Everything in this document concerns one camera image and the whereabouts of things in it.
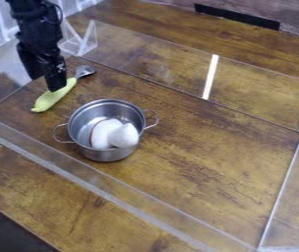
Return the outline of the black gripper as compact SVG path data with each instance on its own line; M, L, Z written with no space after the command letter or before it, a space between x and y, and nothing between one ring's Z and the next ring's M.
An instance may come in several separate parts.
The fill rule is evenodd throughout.
M29 77L44 76L54 93L66 86L66 64L57 46L62 38L60 7L50 1L9 1L10 16L17 21L17 52Z

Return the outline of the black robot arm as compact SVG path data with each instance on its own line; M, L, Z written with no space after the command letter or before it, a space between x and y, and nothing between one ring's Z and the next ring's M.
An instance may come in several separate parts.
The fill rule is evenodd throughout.
M17 21L17 52L29 77L44 77L54 93L66 86L66 65L57 46L62 38L60 7L48 0L5 0Z

